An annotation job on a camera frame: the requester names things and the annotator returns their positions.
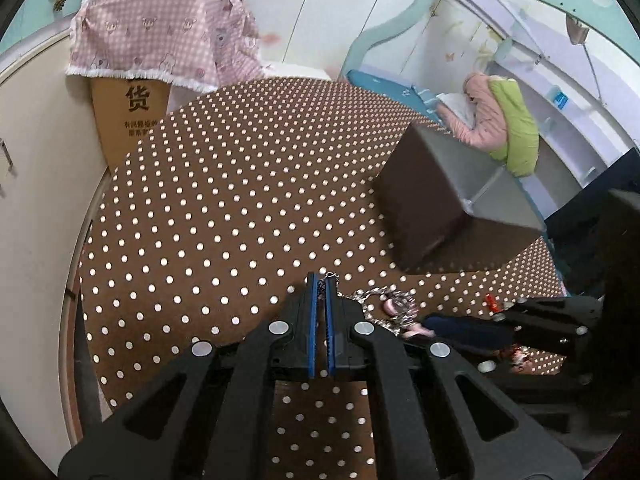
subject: polka dot tablecloth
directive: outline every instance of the polka dot tablecloth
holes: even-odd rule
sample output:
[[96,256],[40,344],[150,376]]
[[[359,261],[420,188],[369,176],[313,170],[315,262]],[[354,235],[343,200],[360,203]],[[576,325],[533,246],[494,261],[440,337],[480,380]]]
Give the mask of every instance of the polka dot tablecloth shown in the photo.
[[[116,170],[81,260],[87,339],[110,405],[192,341],[241,339],[309,271],[337,272],[345,294],[395,285],[425,314],[487,317],[489,292],[560,295],[542,240],[489,272],[396,268],[370,182],[411,121],[428,122],[383,96],[301,78],[229,86],[165,117]],[[324,369],[279,383],[271,424],[268,478],[376,478],[364,384],[334,383]]]

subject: white fringe trim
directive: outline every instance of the white fringe trim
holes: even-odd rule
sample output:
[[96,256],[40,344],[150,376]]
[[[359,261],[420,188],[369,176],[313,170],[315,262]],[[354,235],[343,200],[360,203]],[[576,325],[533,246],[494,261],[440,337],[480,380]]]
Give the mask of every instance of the white fringe trim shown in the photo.
[[158,79],[168,84],[182,86],[194,92],[209,93],[217,90],[218,86],[206,84],[195,79],[175,76],[164,70],[150,68],[146,70],[111,70],[110,68],[86,68],[70,64],[66,67],[67,75],[82,75],[85,77],[114,77],[119,79]]

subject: round table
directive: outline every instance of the round table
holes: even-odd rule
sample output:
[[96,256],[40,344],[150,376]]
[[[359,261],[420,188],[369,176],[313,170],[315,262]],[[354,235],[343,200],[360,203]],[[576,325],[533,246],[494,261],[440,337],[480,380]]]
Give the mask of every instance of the round table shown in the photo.
[[[396,285],[425,314],[487,317],[489,292],[560,295],[542,239],[493,271],[396,268],[370,181],[411,121],[429,122],[303,78],[228,86],[160,121],[115,171],[81,259],[86,336],[110,405],[191,342],[241,339],[309,271],[335,271],[345,294]],[[540,361],[550,372],[559,358]],[[366,385],[319,375],[276,386],[268,478],[375,479]]]

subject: pink blanket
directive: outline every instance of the pink blanket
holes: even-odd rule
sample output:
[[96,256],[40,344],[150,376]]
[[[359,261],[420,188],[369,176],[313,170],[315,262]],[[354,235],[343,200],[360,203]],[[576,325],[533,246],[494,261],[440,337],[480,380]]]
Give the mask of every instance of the pink blanket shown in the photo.
[[490,76],[473,73],[465,81],[465,93],[477,104],[476,128],[469,129],[445,105],[439,104],[437,114],[462,142],[484,152],[492,152],[507,142],[507,123],[502,109],[489,88]]
[[264,76],[257,38],[242,0],[83,0],[66,73],[209,92]]

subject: gingham fabric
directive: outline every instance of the gingham fabric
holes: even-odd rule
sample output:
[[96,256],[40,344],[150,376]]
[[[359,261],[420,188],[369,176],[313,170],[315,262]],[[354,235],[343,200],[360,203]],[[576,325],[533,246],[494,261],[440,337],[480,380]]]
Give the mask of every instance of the gingham fabric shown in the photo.
[[257,38],[242,0],[83,0],[66,73],[208,92],[263,76]]

